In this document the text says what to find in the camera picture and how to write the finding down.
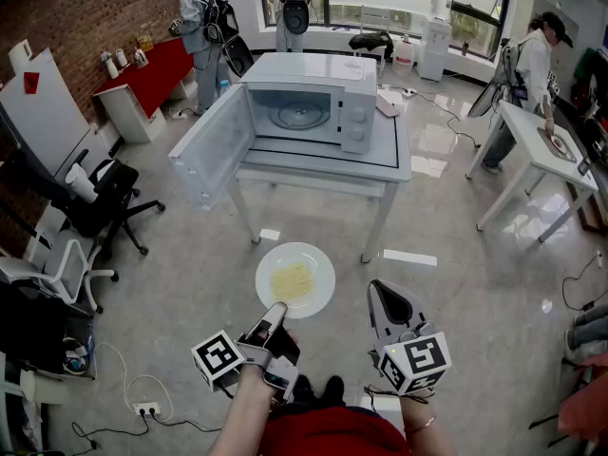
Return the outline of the person's black shoe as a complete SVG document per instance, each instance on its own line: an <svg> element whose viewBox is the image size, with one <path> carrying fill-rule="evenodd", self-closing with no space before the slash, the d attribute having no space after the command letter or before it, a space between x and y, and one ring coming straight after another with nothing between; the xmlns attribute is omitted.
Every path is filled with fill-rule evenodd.
<svg viewBox="0 0 608 456"><path fill-rule="evenodd" d="M332 375L324 388L321 401L325 407L342 407L345 405L344 393L343 379L339 375Z"/></svg>
<svg viewBox="0 0 608 456"><path fill-rule="evenodd" d="M293 398L295 403L310 404L316 400L310 380L304 374L299 374L294 385Z"/></svg>

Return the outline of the white office chair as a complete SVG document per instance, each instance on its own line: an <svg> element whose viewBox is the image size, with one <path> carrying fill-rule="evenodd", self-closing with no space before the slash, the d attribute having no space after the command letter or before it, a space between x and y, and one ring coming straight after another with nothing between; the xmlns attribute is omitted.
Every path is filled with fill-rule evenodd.
<svg viewBox="0 0 608 456"><path fill-rule="evenodd" d="M79 310L79 295L85 293L90 309L102 314L104 308L95 300L91 282L97 277L107 277L117 282L120 277L111 269L96 270L94 262L102 247L95 241L82 237L75 231L61 231L48 249L47 259L38 268L33 259L39 241L35 242L28 259L0 257L0 276L15 287L36 289L43 295L60 299L69 308Z"/></svg>

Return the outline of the clear plastic bottle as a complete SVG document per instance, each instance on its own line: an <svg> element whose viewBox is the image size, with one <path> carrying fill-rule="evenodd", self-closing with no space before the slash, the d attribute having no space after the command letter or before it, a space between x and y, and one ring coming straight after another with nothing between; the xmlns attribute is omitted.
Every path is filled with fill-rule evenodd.
<svg viewBox="0 0 608 456"><path fill-rule="evenodd" d="M96 379L96 366L95 366L95 340L93 324L91 321L87 324L86 339L85 339L86 357L87 357L87 370L86 377L91 381Z"/></svg>

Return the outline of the person's left black shoe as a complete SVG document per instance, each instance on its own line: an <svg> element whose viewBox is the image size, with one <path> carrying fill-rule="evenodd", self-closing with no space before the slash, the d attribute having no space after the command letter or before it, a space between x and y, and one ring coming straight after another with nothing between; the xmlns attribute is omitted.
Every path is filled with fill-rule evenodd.
<svg viewBox="0 0 608 456"><path fill-rule="evenodd" d="M294 385L293 398L295 403L310 404L316 400L310 380L304 374L299 374Z"/></svg>

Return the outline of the grey patterned mat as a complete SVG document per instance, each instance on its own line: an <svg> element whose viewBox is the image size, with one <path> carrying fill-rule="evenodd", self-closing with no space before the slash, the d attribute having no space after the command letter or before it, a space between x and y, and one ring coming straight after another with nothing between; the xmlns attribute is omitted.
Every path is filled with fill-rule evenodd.
<svg viewBox="0 0 608 456"><path fill-rule="evenodd" d="M554 133L553 135L549 136L546 134L546 131L540 127L537 128L537 131L540 134L541 139L547 145L547 148L549 149L549 151L555 157L565 160L567 162L572 162L572 163L576 162L575 155L573 154L571 149L568 147L564 138L561 135Z"/></svg>

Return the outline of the black fabric bag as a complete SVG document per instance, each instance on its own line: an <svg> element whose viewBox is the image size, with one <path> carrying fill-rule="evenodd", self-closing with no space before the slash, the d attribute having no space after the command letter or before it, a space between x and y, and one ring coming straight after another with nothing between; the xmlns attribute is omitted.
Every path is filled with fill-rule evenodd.
<svg viewBox="0 0 608 456"><path fill-rule="evenodd" d="M59 299L29 298L0 282L0 352L38 370L64 372L67 306Z"/></svg>

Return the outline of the red fabric item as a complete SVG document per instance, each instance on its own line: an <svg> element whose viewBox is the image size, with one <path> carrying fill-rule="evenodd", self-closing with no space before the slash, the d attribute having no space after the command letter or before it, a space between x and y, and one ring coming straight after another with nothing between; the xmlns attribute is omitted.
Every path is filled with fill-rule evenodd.
<svg viewBox="0 0 608 456"><path fill-rule="evenodd" d="M608 351L582 362L591 368L593 380L561 405L560 434L595 444L608 444Z"/></svg>

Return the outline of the white slatted chair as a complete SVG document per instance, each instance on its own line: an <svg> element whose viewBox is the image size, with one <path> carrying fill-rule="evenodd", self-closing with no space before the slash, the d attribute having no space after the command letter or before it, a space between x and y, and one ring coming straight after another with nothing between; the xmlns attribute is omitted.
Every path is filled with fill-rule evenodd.
<svg viewBox="0 0 608 456"><path fill-rule="evenodd" d="M359 25L359 33L362 32L373 32L379 30L385 30L389 32L390 28L390 11L388 9L379 9L373 7L362 6L360 9L360 25ZM383 58L384 49L382 47L378 47L382 49L382 56L379 58L379 71L378 75L382 76L386 62ZM355 55L360 55L361 51L353 50Z"/></svg>

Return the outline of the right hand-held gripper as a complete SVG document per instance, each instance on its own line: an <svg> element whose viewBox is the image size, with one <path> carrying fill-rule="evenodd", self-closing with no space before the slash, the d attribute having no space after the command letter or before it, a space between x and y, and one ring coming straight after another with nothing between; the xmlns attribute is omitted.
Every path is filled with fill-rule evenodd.
<svg viewBox="0 0 608 456"><path fill-rule="evenodd" d="M422 302L415 294L393 282L372 280L368 301L370 323L378 338L380 375L398 395L432 389L451 368L445 333L425 321Z"/></svg>

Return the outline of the person's left forearm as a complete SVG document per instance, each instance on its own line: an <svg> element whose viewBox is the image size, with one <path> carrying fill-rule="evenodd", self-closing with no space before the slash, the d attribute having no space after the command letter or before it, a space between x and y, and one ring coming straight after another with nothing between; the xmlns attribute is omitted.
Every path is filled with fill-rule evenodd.
<svg viewBox="0 0 608 456"><path fill-rule="evenodd" d="M276 389L257 365L242 365L226 420L206 456L257 456Z"/></svg>

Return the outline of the person's right forearm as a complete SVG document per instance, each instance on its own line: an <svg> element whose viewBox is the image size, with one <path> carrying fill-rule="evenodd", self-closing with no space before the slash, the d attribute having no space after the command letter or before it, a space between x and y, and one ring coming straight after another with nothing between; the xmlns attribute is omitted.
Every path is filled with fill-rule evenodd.
<svg viewBox="0 0 608 456"><path fill-rule="evenodd" d="M429 401L399 398L405 437L412 456L456 456L446 432Z"/></svg>

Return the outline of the white round plate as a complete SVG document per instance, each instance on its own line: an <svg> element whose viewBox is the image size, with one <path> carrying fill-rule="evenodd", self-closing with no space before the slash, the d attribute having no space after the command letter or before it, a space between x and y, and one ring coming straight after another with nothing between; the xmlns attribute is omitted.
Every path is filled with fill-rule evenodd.
<svg viewBox="0 0 608 456"><path fill-rule="evenodd" d="M317 247L303 242L289 242L276 246L259 262L256 269L256 293L261 303L270 308L275 302L270 278L279 268L295 262L310 265L315 282L314 290L300 298L284 302L289 319L302 319L319 313L331 300L335 289L335 271L327 255Z"/></svg>

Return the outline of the pale pink flat pad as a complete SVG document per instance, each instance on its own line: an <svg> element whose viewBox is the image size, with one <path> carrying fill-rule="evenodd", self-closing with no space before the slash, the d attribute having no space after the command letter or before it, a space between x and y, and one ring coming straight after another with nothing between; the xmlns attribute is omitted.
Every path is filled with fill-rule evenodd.
<svg viewBox="0 0 608 456"><path fill-rule="evenodd" d="M376 95L376 109L387 118L395 118L400 115L400 111L390 103L383 95Z"/></svg>

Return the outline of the white microwave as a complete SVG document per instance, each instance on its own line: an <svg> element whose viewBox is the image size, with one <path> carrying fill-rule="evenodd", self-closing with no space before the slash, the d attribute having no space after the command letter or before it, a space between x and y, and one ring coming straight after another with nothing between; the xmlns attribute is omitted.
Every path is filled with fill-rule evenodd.
<svg viewBox="0 0 608 456"><path fill-rule="evenodd" d="M371 149L376 96L371 59L265 53L169 158L196 205L209 210L250 152L359 160Z"/></svg>

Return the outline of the black office chair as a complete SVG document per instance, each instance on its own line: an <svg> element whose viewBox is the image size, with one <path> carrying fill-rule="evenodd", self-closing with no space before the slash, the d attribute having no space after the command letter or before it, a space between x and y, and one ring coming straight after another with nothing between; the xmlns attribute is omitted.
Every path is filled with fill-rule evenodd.
<svg viewBox="0 0 608 456"><path fill-rule="evenodd" d="M86 238L95 238L106 231L102 254L111 258L111 244L120 229L124 229L140 254L146 256L148 248L140 244L128 220L149 209L165 211L165 205L154 199L132 206L130 201L140 195L135 187L139 172L118 160L102 161L89 180L97 198L88 203L53 179L35 171L21 151L9 154L0 166L0 181L23 186L50 201L50 205L66 215L70 225Z"/></svg>

